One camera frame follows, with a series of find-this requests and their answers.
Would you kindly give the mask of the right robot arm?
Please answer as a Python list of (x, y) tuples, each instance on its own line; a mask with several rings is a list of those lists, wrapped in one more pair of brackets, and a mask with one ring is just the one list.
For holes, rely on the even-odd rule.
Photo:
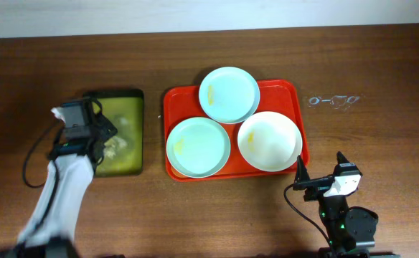
[(288, 188), (303, 191), (304, 201), (318, 201), (320, 229), (328, 247), (319, 257), (369, 257), (375, 245), (378, 215), (359, 206), (348, 206), (347, 197), (357, 191), (362, 172), (339, 151), (334, 172), (311, 179), (301, 157), (297, 158), (296, 177)]

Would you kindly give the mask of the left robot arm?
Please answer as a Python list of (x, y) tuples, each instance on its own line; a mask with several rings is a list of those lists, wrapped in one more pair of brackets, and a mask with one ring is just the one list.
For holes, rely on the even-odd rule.
[(105, 142), (117, 133), (117, 129), (98, 111), (90, 122), (82, 124), (92, 132), (84, 137), (73, 137), (70, 131), (80, 125), (70, 124), (71, 115), (65, 115), (61, 109), (52, 111), (65, 126), (59, 129), (52, 143), (47, 179), (17, 244), (0, 249), (0, 257), (80, 256), (74, 238), (82, 200), (95, 169), (103, 160)]

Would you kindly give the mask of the light green plate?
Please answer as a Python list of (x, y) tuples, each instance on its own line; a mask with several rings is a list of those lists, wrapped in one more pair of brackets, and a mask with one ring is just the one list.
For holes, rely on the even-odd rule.
[(189, 178), (215, 175), (228, 162), (230, 137), (214, 120), (193, 117), (178, 123), (166, 140), (171, 166)]

